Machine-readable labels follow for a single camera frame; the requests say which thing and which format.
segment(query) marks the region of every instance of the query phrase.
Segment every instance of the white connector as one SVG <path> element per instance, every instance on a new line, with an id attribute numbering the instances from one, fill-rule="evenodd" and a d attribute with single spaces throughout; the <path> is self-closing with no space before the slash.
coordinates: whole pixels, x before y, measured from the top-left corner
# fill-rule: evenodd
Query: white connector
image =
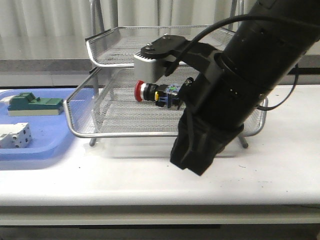
<path id="1" fill-rule="evenodd" d="M 31 140 L 28 122 L 0 124 L 0 149 L 25 148 Z"/>
<path id="2" fill-rule="evenodd" d="M 2 99 L 0 99 L 0 103 L 4 103 L 5 105 L 9 106 L 10 105 L 10 101 L 13 97 L 15 97 L 16 95 L 12 95 L 12 96 L 6 96 Z"/>

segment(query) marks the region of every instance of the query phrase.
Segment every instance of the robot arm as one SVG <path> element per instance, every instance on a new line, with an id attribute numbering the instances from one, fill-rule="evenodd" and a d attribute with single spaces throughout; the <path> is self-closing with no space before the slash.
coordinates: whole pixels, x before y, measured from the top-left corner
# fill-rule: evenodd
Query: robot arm
<path id="1" fill-rule="evenodd" d="M 319 9 L 318 0 L 258 0 L 248 15 L 320 25 Z M 143 47 L 140 54 L 145 58 L 182 56 L 182 61 L 199 71 L 195 81 L 184 83 L 178 93 L 186 108 L 170 161 L 202 175 L 215 155 L 243 130 L 246 118 L 319 38 L 320 28 L 248 20 L 224 51 L 197 42 L 182 54 L 190 42 L 175 35 Z M 162 66 L 170 64 L 164 61 Z"/>

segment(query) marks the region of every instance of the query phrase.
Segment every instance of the stacked mesh trays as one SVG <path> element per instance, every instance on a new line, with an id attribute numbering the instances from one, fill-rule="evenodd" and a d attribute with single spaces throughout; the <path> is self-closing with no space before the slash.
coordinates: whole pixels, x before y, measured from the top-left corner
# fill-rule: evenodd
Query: stacked mesh trays
<path id="1" fill-rule="evenodd" d="M 180 110 L 157 107 L 153 102 L 137 102 L 134 88 L 134 54 L 164 34 L 191 40 L 205 29 L 197 26 L 116 27 L 86 41 L 91 61 L 97 68 L 64 102 L 71 131 L 82 138 L 173 137 L 184 106 Z M 223 50 L 233 32 L 218 29 L 202 39 Z M 157 84 L 180 84 L 198 72 L 187 65 Z M 243 136 L 257 134 L 266 114 L 255 110 L 244 124 Z"/>

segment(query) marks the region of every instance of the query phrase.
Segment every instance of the green electrical component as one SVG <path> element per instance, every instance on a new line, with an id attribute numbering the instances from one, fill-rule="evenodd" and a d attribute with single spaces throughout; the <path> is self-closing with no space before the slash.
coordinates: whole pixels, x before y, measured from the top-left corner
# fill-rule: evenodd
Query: green electrical component
<path id="1" fill-rule="evenodd" d="M 63 111 L 63 98 L 40 98 L 32 92 L 22 92 L 10 100 L 9 116 L 59 115 Z"/>

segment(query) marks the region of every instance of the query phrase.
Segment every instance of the black cable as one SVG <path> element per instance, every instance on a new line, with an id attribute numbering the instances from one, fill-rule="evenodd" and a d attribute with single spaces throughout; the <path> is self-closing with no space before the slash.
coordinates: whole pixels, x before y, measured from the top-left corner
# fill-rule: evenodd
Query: black cable
<path id="1" fill-rule="evenodd" d="M 285 97 L 285 99 L 283 99 L 280 103 L 278 103 L 277 105 L 274 105 L 274 106 L 258 106 L 257 109 L 259 110 L 262 110 L 262 111 L 270 111 L 270 110 L 273 110 L 277 107 L 279 107 L 281 104 L 283 104 L 289 97 L 290 95 L 294 92 L 296 86 L 297 86 L 297 83 L 298 83 L 298 80 L 299 80 L 299 66 L 298 64 L 295 65 L 295 76 L 294 76 L 294 82 L 293 82 L 293 85 L 292 85 L 292 88 L 291 88 L 291 91 L 289 92 L 289 94 Z"/>
<path id="2" fill-rule="evenodd" d="M 320 209 L 320 206 L 312 206 L 312 205 L 300 205 L 302 208 L 308 208 L 308 209 Z"/>
<path id="3" fill-rule="evenodd" d="M 209 33 L 222 28 L 225 25 L 240 22 L 240 21 L 249 21 L 249 20 L 261 20 L 261 21 L 269 21 L 269 22 L 277 22 L 281 24 L 289 24 L 289 25 L 298 25 L 303 28 L 313 28 L 313 29 L 320 29 L 319 25 L 314 25 L 311 23 L 306 23 L 303 21 L 297 21 L 294 19 L 290 19 L 287 17 L 274 17 L 274 16 L 265 16 L 265 15 L 238 15 L 238 16 L 232 16 L 226 19 L 223 19 L 221 21 L 218 21 L 209 27 L 207 27 L 205 30 L 200 32 L 197 36 L 195 36 L 190 43 L 185 47 L 185 49 L 177 56 L 174 62 L 166 69 L 165 76 L 169 76 L 172 74 L 176 68 L 179 66 L 179 62 L 182 60 L 182 58 L 186 55 L 186 53 L 202 38 L 204 38 Z"/>

